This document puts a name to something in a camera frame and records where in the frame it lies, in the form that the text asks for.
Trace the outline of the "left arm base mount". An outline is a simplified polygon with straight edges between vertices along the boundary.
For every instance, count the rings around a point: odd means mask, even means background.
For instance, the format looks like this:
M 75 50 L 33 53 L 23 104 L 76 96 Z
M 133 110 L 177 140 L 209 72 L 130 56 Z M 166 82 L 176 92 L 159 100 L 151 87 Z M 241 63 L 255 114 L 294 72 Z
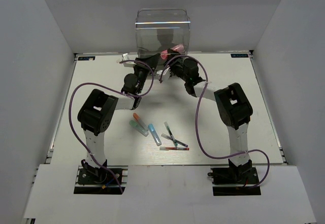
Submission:
M 111 167 L 111 171 L 118 179 L 122 190 L 124 191 L 127 184 L 128 168 L 127 167 Z M 88 173 L 82 166 L 79 166 L 74 194 L 82 195 L 121 195 L 119 188 L 112 173 L 104 173 L 97 177 Z

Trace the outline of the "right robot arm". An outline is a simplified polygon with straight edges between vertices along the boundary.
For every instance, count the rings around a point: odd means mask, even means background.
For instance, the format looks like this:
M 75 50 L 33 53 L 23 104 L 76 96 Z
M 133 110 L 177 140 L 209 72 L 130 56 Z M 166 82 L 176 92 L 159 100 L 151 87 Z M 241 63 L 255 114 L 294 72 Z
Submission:
M 202 64 L 195 58 L 170 51 L 165 60 L 165 67 L 185 82 L 185 90 L 189 95 L 199 100 L 206 98 L 217 104 L 220 118 L 227 127 L 230 155 L 226 159 L 229 166 L 224 171 L 217 169 L 213 171 L 214 182 L 216 184 L 242 182 L 252 169 L 247 131 L 253 109 L 241 85 L 233 83 L 217 90 L 209 85 L 207 78 L 200 77 L 199 68 Z

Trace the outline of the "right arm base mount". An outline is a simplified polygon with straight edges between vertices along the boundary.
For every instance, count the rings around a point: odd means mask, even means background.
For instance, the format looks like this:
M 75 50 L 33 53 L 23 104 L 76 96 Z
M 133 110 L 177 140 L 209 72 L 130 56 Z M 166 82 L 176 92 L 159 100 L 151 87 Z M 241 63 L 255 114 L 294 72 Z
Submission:
M 248 172 L 235 178 L 231 176 L 230 167 L 211 168 L 207 176 L 212 179 L 212 189 L 214 196 L 260 196 L 259 186 L 253 187 L 259 183 L 257 170 L 253 167 Z

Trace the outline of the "pink capped red stapler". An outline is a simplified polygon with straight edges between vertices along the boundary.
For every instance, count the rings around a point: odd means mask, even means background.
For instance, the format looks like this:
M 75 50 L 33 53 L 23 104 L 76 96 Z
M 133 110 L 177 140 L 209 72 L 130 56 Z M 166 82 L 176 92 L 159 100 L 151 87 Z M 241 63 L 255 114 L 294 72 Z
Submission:
M 160 53 L 160 57 L 162 60 L 167 60 L 169 55 L 172 54 L 184 54 L 185 53 L 185 48 L 183 44 L 176 45 L 170 49 L 164 50 Z

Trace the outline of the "clear acrylic drawer organizer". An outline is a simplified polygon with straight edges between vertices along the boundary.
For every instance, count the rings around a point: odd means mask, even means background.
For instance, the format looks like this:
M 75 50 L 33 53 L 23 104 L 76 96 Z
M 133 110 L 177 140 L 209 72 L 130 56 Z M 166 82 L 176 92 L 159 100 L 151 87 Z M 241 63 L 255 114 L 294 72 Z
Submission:
M 185 9 L 140 9 L 135 30 L 138 58 L 148 58 L 168 49 L 188 53 L 190 18 Z

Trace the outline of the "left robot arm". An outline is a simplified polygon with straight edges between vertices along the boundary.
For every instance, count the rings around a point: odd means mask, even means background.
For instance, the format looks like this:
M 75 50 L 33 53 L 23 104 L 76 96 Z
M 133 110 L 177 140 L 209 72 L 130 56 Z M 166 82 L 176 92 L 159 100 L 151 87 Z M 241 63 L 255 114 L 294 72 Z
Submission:
M 81 107 L 77 119 L 81 123 L 87 147 L 87 157 L 82 164 L 97 183 L 107 178 L 107 159 L 104 153 L 104 135 L 116 110 L 134 110 L 141 101 L 141 92 L 149 74 L 155 71 L 159 54 L 136 58 L 134 72 L 127 74 L 121 89 L 121 97 L 107 95 L 94 89 Z

